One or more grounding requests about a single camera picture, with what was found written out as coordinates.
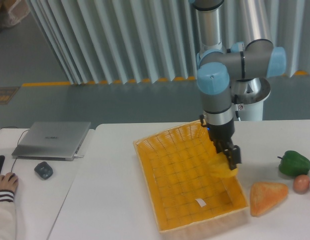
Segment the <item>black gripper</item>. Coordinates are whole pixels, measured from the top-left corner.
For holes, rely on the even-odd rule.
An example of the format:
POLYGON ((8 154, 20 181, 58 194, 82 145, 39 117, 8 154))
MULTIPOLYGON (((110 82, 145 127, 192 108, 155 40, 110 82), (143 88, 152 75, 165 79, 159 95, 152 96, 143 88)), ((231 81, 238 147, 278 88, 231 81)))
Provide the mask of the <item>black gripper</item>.
POLYGON ((230 170, 235 170, 237 164, 242 163, 241 149, 238 145, 233 146, 232 136, 235 132, 234 120, 222 125, 207 124, 210 140, 213 142, 216 153, 224 153, 230 170))

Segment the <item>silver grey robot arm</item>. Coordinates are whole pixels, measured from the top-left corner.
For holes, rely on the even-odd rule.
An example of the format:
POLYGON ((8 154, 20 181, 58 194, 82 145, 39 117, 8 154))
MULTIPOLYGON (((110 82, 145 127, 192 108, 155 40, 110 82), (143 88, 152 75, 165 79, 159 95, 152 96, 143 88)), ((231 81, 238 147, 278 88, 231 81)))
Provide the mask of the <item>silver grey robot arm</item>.
POLYGON ((282 75, 287 68, 286 51, 274 46, 262 0, 239 2, 244 41, 223 50, 221 0, 192 0, 200 35, 200 52, 196 56, 196 83, 200 91, 203 114, 201 125, 207 129, 216 151, 224 154, 228 168, 241 163, 241 150, 232 142, 235 106, 240 95, 232 93, 235 83, 264 80, 282 75))

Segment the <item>striped white sleeve forearm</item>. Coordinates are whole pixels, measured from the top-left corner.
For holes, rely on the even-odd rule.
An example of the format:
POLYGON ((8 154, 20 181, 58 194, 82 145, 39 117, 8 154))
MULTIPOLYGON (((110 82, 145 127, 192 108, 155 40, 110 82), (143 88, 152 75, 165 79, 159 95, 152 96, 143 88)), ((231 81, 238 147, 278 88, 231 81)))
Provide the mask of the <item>striped white sleeve forearm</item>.
POLYGON ((16 239, 16 223, 14 192, 0 190, 0 240, 16 239))

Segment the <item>person's hand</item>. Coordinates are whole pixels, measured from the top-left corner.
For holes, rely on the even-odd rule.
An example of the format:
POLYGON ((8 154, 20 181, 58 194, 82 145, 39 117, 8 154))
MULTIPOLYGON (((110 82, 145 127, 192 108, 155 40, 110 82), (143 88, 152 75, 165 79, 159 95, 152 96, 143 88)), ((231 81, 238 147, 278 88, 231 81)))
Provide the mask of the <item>person's hand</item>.
POLYGON ((19 178, 15 181, 9 181, 9 177, 13 174, 13 172, 8 172, 6 175, 0 175, 0 191, 12 192, 15 193, 18 185, 19 178))

